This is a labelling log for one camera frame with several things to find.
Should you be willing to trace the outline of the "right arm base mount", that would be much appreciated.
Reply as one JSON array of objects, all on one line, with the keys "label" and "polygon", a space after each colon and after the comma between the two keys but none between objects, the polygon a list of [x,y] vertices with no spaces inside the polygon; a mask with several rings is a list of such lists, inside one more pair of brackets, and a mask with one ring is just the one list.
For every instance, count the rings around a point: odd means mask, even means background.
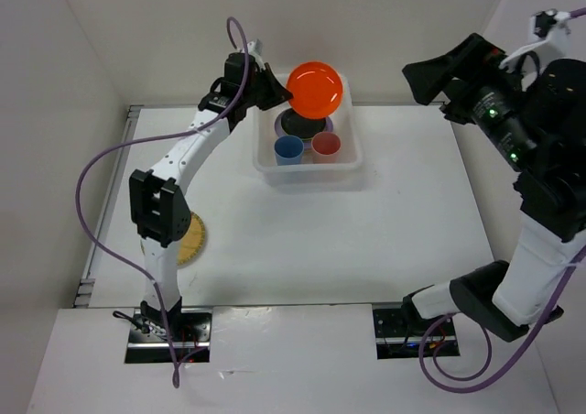
[{"label": "right arm base mount", "polygon": [[[372,314],[378,360],[418,358],[422,335],[431,321],[416,325],[407,322],[398,303],[374,305]],[[452,319],[442,323],[424,342],[424,356],[431,357],[434,353],[438,357],[460,355]]]}]

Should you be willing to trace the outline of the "pink plastic cup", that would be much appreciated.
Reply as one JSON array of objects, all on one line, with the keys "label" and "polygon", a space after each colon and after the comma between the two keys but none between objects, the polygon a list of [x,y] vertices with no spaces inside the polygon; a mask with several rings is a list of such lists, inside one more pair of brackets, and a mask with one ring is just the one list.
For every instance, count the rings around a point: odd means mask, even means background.
[{"label": "pink plastic cup", "polygon": [[341,139],[332,132],[320,132],[311,140],[312,160],[316,164],[332,164],[338,160]]}]

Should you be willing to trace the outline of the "orange plastic plate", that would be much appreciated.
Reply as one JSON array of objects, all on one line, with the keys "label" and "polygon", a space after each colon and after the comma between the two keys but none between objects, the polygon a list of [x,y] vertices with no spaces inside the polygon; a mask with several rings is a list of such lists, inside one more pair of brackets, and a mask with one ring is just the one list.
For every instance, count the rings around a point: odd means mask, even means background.
[{"label": "orange plastic plate", "polygon": [[332,66],[320,61],[299,64],[288,75],[286,89],[292,94],[291,108],[313,120],[332,115],[343,97],[340,75]]}]

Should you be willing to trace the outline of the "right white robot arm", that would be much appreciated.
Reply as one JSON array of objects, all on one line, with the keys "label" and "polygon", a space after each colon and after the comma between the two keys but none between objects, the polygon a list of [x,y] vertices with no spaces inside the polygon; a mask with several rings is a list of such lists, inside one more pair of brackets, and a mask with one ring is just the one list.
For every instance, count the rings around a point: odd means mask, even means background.
[{"label": "right white robot arm", "polygon": [[512,259],[405,296],[403,327],[421,334],[433,319],[461,313],[511,342],[558,317],[547,302],[585,246],[585,64],[534,48],[508,59],[472,34],[403,73],[417,103],[444,94],[447,120],[483,131],[516,172],[522,199]]}]

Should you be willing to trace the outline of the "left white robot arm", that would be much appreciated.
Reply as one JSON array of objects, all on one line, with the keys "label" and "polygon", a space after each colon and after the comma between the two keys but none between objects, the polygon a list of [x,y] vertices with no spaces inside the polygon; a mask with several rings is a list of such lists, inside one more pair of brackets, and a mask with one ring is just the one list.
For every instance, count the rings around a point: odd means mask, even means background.
[{"label": "left white robot arm", "polygon": [[291,98],[260,55],[232,53],[223,76],[198,104],[188,135],[150,169],[131,174],[131,221],[141,237],[145,271],[151,276],[140,310],[161,340],[176,338],[182,329],[177,258],[179,241],[192,219],[185,194],[193,177],[249,108],[266,111]]}]

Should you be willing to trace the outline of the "blue plastic cup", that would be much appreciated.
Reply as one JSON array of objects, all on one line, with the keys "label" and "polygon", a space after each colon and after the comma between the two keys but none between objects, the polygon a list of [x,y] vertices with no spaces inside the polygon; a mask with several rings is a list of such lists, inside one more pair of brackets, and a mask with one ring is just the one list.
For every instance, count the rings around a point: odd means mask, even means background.
[{"label": "blue plastic cup", "polygon": [[274,154],[278,166],[300,164],[304,151],[304,143],[297,136],[282,136],[274,144]]}]

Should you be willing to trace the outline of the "round bamboo tray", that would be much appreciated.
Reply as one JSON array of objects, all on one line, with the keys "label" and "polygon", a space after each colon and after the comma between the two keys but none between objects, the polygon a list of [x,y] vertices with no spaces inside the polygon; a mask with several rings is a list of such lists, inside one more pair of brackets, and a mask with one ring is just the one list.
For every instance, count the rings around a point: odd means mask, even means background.
[{"label": "round bamboo tray", "polygon": [[176,247],[176,265],[184,267],[192,262],[206,243],[206,228],[203,220],[194,211],[190,212],[188,231],[172,244]]}]

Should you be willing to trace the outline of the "clear plastic bin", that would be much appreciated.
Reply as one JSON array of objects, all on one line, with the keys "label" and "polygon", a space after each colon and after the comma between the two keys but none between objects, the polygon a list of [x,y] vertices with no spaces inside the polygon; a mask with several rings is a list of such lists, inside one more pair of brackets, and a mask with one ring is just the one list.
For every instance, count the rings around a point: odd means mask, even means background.
[{"label": "clear plastic bin", "polygon": [[274,153],[277,140],[276,122],[278,116],[287,110],[288,103],[268,111],[253,108],[249,113],[252,134],[252,162],[270,184],[328,182],[343,180],[355,173],[364,163],[364,148],[356,126],[353,101],[347,78],[341,73],[342,102],[330,116],[328,127],[342,141],[340,153],[333,163],[315,164],[311,149],[307,148],[298,165],[279,166]]}]

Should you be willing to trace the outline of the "black plastic plate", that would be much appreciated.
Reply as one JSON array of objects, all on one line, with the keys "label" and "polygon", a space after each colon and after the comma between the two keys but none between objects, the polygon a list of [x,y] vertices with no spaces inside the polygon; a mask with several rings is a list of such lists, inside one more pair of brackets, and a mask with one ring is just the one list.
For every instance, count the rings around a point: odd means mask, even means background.
[{"label": "black plastic plate", "polygon": [[285,110],[281,115],[280,125],[287,135],[297,136],[302,140],[312,139],[325,130],[325,118],[309,119],[299,115],[293,109]]}]

